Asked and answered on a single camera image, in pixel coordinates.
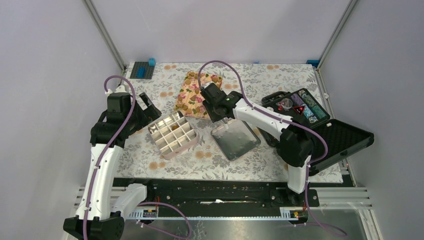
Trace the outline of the compartmented metal chocolate tin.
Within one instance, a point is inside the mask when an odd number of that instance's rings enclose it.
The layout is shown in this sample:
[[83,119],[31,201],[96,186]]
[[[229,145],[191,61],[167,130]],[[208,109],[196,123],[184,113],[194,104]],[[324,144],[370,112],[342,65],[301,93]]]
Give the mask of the compartmented metal chocolate tin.
[[147,129],[166,160],[188,150],[199,141],[198,133],[179,110],[150,124]]

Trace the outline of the silver metal tongs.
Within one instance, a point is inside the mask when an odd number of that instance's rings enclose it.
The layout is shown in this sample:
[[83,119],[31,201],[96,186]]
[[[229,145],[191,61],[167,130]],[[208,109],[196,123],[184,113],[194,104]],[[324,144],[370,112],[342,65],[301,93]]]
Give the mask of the silver metal tongs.
[[228,118],[224,117],[224,118],[221,120],[221,122],[222,122],[223,128],[224,128],[226,131],[230,129],[230,127],[229,127],[229,119],[228,119]]

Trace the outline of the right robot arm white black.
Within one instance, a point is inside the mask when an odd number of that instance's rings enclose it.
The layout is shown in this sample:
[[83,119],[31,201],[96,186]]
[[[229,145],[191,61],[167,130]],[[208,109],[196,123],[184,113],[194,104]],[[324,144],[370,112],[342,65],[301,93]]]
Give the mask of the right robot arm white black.
[[287,201],[293,206],[301,205],[307,199],[307,164],[315,145],[311,131],[294,121],[292,116],[249,102],[240,92],[225,93],[213,82],[200,87],[200,93],[213,122],[225,118],[244,121],[278,141],[277,154],[288,165]]

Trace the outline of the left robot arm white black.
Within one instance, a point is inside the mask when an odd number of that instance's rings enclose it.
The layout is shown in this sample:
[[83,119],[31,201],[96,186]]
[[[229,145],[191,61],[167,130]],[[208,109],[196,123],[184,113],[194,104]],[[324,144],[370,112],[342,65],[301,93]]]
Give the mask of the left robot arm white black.
[[137,98],[120,86],[107,96],[107,108],[90,130],[90,166],[85,188],[74,217],[64,220],[63,230],[78,240],[119,240],[125,220],[139,203],[152,204],[155,192],[141,183],[131,183],[115,203],[112,187],[126,140],[157,120],[162,113],[146,93]]

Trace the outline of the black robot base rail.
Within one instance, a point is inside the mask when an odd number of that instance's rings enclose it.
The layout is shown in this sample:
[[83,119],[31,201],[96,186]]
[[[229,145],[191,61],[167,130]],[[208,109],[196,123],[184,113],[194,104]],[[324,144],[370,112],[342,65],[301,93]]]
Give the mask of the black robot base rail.
[[148,201],[170,204],[187,217],[279,217],[280,209],[319,207],[317,191],[297,194],[285,182],[115,178],[114,187],[143,184]]

